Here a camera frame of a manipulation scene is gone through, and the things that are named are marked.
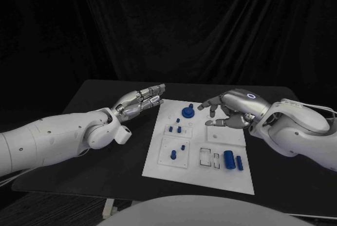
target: black backdrop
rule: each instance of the black backdrop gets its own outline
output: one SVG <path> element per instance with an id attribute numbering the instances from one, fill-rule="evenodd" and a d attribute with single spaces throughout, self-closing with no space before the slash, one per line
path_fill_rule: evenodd
<path id="1" fill-rule="evenodd" d="M 337 0 L 88 4 L 117 79 L 287 86 L 337 106 Z"/>

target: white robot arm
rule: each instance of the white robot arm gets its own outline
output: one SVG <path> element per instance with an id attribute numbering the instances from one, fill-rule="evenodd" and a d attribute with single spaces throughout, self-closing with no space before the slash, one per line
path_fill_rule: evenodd
<path id="1" fill-rule="evenodd" d="M 0 176 L 56 164 L 89 148 L 101 149 L 112 140 L 124 144 L 131 132 L 121 122 L 163 103 L 164 91 L 164 84 L 133 91 L 111 109 L 51 116 L 0 133 Z"/>
<path id="2" fill-rule="evenodd" d="M 308 104 L 282 99 L 272 105 L 252 92 L 236 89 L 206 100 L 199 110 L 210 107 L 215 117 L 218 106 L 228 119 L 209 120 L 208 126 L 249 128 L 252 136 L 265 140 L 271 148 L 282 155 L 305 155 L 323 167 L 337 171 L 337 120 L 305 107 Z"/>

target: blue part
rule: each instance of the blue part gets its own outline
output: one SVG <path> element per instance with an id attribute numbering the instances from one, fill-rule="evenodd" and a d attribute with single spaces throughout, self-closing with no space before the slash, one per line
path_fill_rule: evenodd
<path id="1" fill-rule="evenodd" d="M 177 151 L 176 151 L 176 150 L 172 151 L 172 153 L 170 153 L 170 158 L 172 158 L 172 159 L 176 159 L 176 158 L 177 158 Z"/>
<path id="2" fill-rule="evenodd" d="M 193 104 L 190 104 L 189 107 L 183 109 L 182 115 L 184 118 L 192 118 L 195 116 Z"/>
<path id="3" fill-rule="evenodd" d="M 236 164 L 238 164 L 238 169 L 244 171 L 241 156 L 236 157 Z"/>
<path id="4" fill-rule="evenodd" d="M 233 151 L 225 151 L 223 157 L 225 157 L 226 169 L 235 169 L 236 166 L 235 166 L 235 161 L 233 161 Z"/>

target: white round object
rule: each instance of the white round object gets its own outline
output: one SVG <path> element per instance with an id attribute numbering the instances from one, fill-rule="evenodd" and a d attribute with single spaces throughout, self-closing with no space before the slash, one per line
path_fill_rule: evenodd
<path id="1" fill-rule="evenodd" d="M 98 226 L 310 226 L 295 217 L 267 207 L 210 196 L 157 198 L 123 210 Z"/>

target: silver robotic hand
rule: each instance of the silver robotic hand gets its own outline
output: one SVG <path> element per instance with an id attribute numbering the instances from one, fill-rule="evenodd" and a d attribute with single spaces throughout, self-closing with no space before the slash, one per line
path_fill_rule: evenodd
<path id="1" fill-rule="evenodd" d="M 235 129 L 249 127 L 254 121 L 259 121 L 271 108 L 271 104 L 265 99 L 244 89 L 235 89 L 219 96 L 206 100 L 199 110 L 210 107 L 210 117 L 216 115 L 216 109 L 220 106 L 222 111 L 228 115 L 228 119 L 206 121 L 208 126 L 228 126 Z"/>
<path id="2" fill-rule="evenodd" d="M 131 120 L 143 110 L 163 104 L 160 95 L 166 91 L 166 85 L 148 87 L 141 91 L 133 91 L 121 97 L 111 111 L 120 122 Z"/>

